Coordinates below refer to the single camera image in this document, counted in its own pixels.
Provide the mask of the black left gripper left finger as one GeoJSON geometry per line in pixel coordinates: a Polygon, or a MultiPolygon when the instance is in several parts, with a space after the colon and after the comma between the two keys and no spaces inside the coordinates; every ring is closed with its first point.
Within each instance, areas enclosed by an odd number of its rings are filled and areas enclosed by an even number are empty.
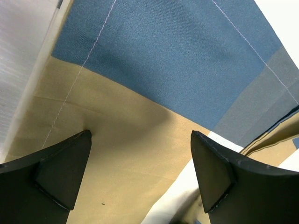
{"type": "Polygon", "coordinates": [[[0,166],[2,224],[65,224],[92,146],[85,130],[0,166]]]}

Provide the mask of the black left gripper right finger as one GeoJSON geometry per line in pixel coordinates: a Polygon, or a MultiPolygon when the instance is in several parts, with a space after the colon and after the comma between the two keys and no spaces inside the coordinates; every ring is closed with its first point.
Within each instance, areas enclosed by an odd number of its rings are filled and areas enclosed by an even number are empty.
{"type": "Polygon", "coordinates": [[[211,223],[298,223],[298,172],[258,162],[199,131],[191,134],[191,153],[211,223]]]}

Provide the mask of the blue tan white placemat cloth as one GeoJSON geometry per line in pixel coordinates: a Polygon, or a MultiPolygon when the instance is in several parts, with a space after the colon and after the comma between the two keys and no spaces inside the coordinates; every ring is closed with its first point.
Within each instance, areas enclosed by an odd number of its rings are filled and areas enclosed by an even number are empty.
{"type": "Polygon", "coordinates": [[[0,164],[90,131],[66,224],[211,224],[193,131],[299,173],[299,69],[254,0],[58,0],[42,34],[32,4],[0,18],[0,164]]]}

